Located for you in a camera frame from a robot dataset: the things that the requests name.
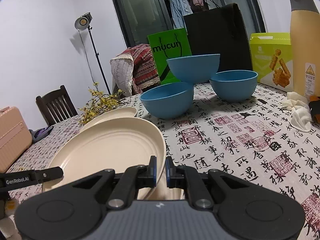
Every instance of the yellow box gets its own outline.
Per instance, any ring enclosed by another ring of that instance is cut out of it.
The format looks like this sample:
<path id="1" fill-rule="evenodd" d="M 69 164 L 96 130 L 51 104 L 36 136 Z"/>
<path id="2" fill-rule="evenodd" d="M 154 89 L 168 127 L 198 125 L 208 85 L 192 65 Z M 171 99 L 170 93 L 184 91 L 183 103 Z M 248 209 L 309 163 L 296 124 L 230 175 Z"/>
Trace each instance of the yellow box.
<path id="1" fill-rule="evenodd" d="M 252 33 L 250 51 L 258 82 L 293 91 L 293 63 L 289 33 Z"/>

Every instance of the chair backrest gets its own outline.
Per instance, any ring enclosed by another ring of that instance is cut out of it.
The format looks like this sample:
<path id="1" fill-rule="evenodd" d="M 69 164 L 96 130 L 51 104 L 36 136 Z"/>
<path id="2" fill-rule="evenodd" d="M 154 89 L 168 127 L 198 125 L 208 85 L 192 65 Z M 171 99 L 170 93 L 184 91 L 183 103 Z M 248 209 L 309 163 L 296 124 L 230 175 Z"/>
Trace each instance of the chair backrest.
<path id="1" fill-rule="evenodd" d="M 43 97 L 37 96 L 36 102 L 48 125 L 53 125 L 78 114 L 64 85 Z"/>

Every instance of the warning label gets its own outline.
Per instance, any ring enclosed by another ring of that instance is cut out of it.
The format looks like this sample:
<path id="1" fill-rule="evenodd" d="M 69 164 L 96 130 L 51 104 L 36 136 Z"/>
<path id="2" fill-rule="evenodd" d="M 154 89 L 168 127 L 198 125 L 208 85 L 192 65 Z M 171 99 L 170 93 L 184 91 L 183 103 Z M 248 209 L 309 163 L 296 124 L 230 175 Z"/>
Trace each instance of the warning label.
<path id="1" fill-rule="evenodd" d="M 309 65 L 309 67 L 308 67 L 308 69 L 307 69 L 307 71 L 306 71 L 306 74 L 309 74 L 309 75 L 315 75 L 315 73 L 313 72 L 313 69 L 312 69 L 312 67 L 311 67 L 311 65 Z"/>
<path id="2" fill-rule="evenodd" d="M 306 63 L 306 82 L 304 96 L 310 101 L 310 96 L 315 93 L 316 65 Z"/>

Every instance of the black shopping bag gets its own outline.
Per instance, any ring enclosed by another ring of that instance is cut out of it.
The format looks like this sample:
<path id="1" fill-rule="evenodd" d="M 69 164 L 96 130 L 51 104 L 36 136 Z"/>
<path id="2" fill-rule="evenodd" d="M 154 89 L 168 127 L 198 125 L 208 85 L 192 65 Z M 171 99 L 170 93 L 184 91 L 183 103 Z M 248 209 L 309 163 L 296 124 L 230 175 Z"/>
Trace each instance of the black shopping bag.
<path id="1" fill-rule="evenodd" d="M 249 42 L 236 3 L 184 16 L 192 55 L 220 54 L 218 72 L 252 70 Z"/>

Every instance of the tablecloth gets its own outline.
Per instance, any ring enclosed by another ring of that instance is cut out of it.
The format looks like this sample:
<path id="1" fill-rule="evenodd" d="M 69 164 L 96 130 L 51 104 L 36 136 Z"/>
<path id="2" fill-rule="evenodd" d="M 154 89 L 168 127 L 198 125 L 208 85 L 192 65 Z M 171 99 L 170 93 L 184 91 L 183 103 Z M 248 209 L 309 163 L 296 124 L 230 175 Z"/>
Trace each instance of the tablecloth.
<path id="1" fill-rule="evenodd" d="M 281 108 L 286 93 L 258 84 L 253 96 L 231 104 L 221 100 L 210 84 L 195 85 L 192 106 L 181 117 L 158 119 L 139 96 L 126 99 L 125 106 L 138 109 L 138 117 L 154 123 L 166 141 L 166 155 L 178 165 L 198 172 L 220 169 L 301 203 L 306 223 L 299 239 L 320 237 L 320 127 L 309 133 L 290 125 L 291 112 Z M 44 169 L 54 154 L 81 126 L 80 116 L 54 126 L 52 133 L 33 144 L 9 169 Z M 21 202 L 41 192 L 41 186 L 14 190 Z"/>

